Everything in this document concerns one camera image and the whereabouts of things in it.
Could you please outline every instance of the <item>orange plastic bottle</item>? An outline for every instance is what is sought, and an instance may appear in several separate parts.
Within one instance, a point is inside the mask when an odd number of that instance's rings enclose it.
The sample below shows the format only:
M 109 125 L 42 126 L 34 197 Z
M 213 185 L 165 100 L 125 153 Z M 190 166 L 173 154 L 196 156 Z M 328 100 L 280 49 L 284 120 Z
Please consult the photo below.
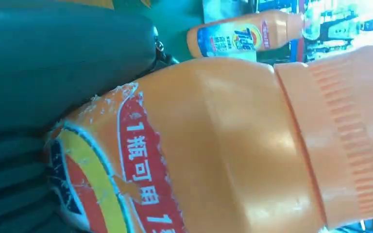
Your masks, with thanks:
M 270 10 L 197 26 L 188 32 L 187 43 L 197 58 L 271 50 L 301 38 L 304 27 L 303 15 Z
M 274 68 L 184 62 L 49 136 L 61 212 L 96 233 L 316 233 L 373 218 L 373 47 Z

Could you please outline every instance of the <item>bottle cap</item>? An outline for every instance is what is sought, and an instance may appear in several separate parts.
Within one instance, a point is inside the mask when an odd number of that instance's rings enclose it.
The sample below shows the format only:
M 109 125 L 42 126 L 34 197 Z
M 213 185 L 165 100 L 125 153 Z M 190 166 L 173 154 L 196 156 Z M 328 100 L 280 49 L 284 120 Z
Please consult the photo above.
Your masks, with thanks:
M 373 218 L 373 46 L 276 65 L 329 228 Z

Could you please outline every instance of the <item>peeling label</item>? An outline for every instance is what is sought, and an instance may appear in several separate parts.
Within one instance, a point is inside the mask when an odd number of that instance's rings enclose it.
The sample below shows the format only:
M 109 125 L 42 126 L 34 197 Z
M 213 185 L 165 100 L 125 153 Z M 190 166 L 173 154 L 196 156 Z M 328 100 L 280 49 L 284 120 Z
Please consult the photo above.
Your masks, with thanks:
M 137 83 L 78 109 L 48 134 L 49 181 L 61 212 L 94 233 L 185 233 L 160 137 Z
M 138 184 L 141 202 L 134 202 L 148 233 L 183 233 L 184 223 L 160 153 L 159 134 L 149 125 L 142 92 L 131 96 L 119 111 L 119 139 L 127 181 Z

